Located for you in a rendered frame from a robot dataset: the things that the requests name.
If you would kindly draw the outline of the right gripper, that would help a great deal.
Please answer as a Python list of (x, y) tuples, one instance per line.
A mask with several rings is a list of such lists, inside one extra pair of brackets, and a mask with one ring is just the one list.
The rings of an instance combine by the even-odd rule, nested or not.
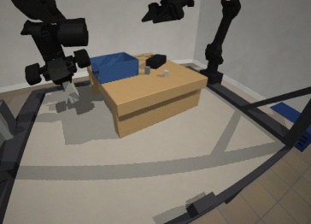
[[(175, 2), (178, 1), (178, 2)], [(180, 7), (180, 3), (182, 7)], [(165, 5), (166, 4), (166, 5)], [(165, 21), (176, 21), (184, 18), (183, 0), (162, 1), (161, 6), (158, 3), (151, 3), (148, 5), (149, 11), (141, 20), (142, 22), (153, 21), (153, 23), (160, 23)], [(161, 12), (159, 12), (161, 11)], [(156, 16), (157, 15), (157, 16)]]

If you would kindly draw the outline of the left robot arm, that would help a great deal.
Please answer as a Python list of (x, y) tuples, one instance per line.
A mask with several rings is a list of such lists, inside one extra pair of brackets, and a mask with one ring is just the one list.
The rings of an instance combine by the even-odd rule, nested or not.
[[(55, 0), (11, 1), (28, 18), (42, 21), (27, 20), (21, 31), (21, 35), (32, 35), (40, 52), (49, 53), (56, 50), (60, 44), (64, 47), (88, 45), (89, 33), (85, 18), (66, 19), (56, 7)], [(50, 60), (47, 57), (44, 61), (50, 79), (56, 85), (69, 81), (71, 76), (77, 72), (73, 61), (68, 61), (62, 53), (57, 54), (55, 59)]]

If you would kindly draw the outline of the blue open tray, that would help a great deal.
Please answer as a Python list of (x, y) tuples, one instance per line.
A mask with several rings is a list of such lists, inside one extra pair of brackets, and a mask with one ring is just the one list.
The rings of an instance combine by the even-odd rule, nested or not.
[(90, 60), (92, 73), (100, 84), (136, 76), (139, 72), (139, 59), (125, 52), (91, 57)]

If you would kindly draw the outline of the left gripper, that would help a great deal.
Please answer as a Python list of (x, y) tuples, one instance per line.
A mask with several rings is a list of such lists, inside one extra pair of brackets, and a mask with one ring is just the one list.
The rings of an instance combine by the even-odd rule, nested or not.
[[(65, 56), (61, 44), (56, 50), (51, 51), (49, 53), (40, 52), (43, 59), (49, 57), (50, 60), (57, 58), (57, 54), (60, 54), (60, 53), (62, 53)], [(76, 62), (79, 68), (86, 68), (91, 65), (90, 57), (88, 56), (88, 53), (85, 49), (76, 50), (73, 53), (74, 53), (74, 57), (66, 56), (66, 58), (68, 61), (73, 61), (76, 71), (77, 71)], [(26, 81), (29, 85), (36, 85), (40, 83), (42, 80), (40, 77), (40, 74), (43, 74), (45, 81), (51, 80), (46, 66), (44, 65), (43, 67), (40, 67), (38, 63), (34, 63), (32, 65), (26, 66), (25, 74), (26, 74)]]

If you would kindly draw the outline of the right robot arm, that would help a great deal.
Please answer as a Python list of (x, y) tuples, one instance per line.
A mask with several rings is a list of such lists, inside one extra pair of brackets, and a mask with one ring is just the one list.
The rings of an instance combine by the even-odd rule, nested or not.
[[(193, 0), (183, 0), (184, 6), (194, 7)], [(225, 39), (226, 33), (231, 25), (232, 19), (238, 15), (238, 12), (241, 9), (241, 4), (239, 0), (221, 0), (222, 9), (222, 20), (220, 22), (220, 26), (218, 31), (214, 37), (214, 41), (212, 44), (208, 44), (205, 50), (206, 60), (208, 60), (207, 69), (204, 70), (210, 74), (218, 74), (218, 66), (223, 63), (222, 54), (222, 44)], [(183, 6), (183, 7), (184, 7)], [(219, 64), (219, 65), (216, 65)]]

